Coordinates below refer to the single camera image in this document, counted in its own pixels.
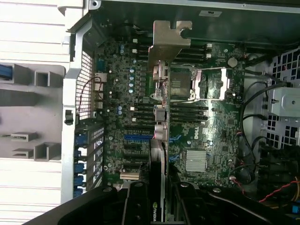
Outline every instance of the heatsink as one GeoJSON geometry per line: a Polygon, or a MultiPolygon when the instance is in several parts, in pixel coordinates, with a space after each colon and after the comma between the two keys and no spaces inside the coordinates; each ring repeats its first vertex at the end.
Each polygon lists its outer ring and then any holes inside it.
{"type": "Polygon", "coordinates": [[[205,172],[207,170],[206,151],[187,150],[186,171],[205,172]]]}

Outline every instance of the mesh panel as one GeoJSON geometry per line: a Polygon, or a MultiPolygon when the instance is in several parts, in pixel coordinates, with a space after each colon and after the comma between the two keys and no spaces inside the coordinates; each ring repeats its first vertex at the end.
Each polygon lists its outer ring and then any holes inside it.
{"type": "MultiPolygon", "coordinates": [[[[300,49],[295,49],[273,59],[269,73],[279,80],[300,87],[300,49]]],[[[279,117],[269,113],[267,138],[275,148],[298,143],[300,120],[292,117],[279,117]]]]}
{"type": "Polygon", "coordinates": [[[91,116],[92,70],[93,59],[82,52],[82,67],[76,81],[76,109],[81,120],[91,116]]]}

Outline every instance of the blue pcie slot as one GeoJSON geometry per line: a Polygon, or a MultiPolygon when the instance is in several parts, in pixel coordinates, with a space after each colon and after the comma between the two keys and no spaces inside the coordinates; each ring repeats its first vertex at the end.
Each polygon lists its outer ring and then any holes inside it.
{"type": "Polygon", "coordinates": [[[76,198],[76,197],[78,197],[82,194],[83,194],[83,189],[82,188],[76,188],[76,189],[74,189],[73,197],[76,198]]]}
{"type": "Polygon", "coordinates": [[[75,136],[75,145],[84,146],[88,144],[88,134],[75,136]]]}
{"type": "Polygon", "coordinates": [[[13,68],[0,64],[0,77],[8,80],[13,79],[13,68]]]}
{"type": "Polygon", "coordinates": [[[83,185],[83,176],[75,176],[74,177],[74,186],[82,186],[83,185]]]}
{"type": "Polygon", "coordinates": [[[74,165],[74,172],[75,173],[83,173],[84,171],[84,164],[83,163],[77,163],[74,165]]]}
{"type": "Polygon", "coordinates": [[[124,135],[124,139],[128,141],[141,141],[147,142],[149,139],[152,139],[153,135],[124,135]]]}

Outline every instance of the red wire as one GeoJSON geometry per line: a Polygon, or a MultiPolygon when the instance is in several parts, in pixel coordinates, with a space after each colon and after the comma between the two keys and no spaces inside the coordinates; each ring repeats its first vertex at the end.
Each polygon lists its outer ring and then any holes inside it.
{"type": "Polygon", "coordinates": [[[240,187],[240,189],[242,190],[242,194],[245,195],[245,191],[244,191],[244,188],[242,187],[242,185],[239,182],[237,182],[236,180],[233,180],[233,182],[236,183],[240,187]]]}
{"type": "Polygon", "coordinates": [[[286,187],[290,186],[291,184],[299,184],[299,183],[300,183],[300,181],[295,181],[295,180],[294,180],[294,181],[292,181],[292,182],[290,182],[290,183],[288,183],[288,184],[285,184],[285,185],[281,186],[281,188],[279,188],[279,189],[273,191],[272,193],[268,194],[267,196],[265,196],[262,200],[259,200],[258,202],[259,202],[259,203],[262,203],[263,201],[266,201],[267,198],[269,198],[269,197],[271,197],[272,195],[274,195],[276,192],[281,191],[283,188],[286,188],[286,187]]]}

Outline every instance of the white plastic panel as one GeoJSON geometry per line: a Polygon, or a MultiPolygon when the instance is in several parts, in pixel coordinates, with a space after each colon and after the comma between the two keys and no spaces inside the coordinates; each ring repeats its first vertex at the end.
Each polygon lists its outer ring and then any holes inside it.
{"type": "MultiPolygon", "coordinates": [[[[57,3],[0,0],[0,62],[62,65],[68,71],[69,34],[57,3]]],[[[0,225],[23,224],[60,204],[61,162],[0,158],[0,177],[0,225]]]]}
{"type": "Polygon", "coordinates": [[[62,65],[68,70],[69,34],[57,2],[0,1],[0,62],[62,65]]]}
{"type": "Polygon", "coordinates": [[[0,224],[27,222],[60,204],[61,163],[0,158],[0,224]]]}

